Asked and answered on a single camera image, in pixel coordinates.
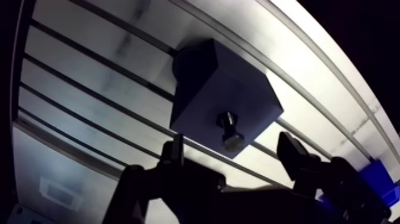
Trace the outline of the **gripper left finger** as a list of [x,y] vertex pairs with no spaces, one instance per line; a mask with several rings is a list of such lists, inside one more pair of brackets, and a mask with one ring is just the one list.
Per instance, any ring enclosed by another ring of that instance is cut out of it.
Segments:
[[217,196],[226,178],[184,157],[183,135],[164,143],[152,169],[127,166],[112,196],[104,223],[144,223],[149,202],[161,199],[179,223],[215,223]]

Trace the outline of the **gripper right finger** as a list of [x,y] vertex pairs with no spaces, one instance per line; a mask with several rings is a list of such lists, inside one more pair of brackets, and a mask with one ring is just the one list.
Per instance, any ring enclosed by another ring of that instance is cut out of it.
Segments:
[[295,182],[293,191],[314,199],[322,190],[327,208],[344,223],[388,222],[390,208],[344,158],[324,162],[287,132],[279,134],[277,156]]

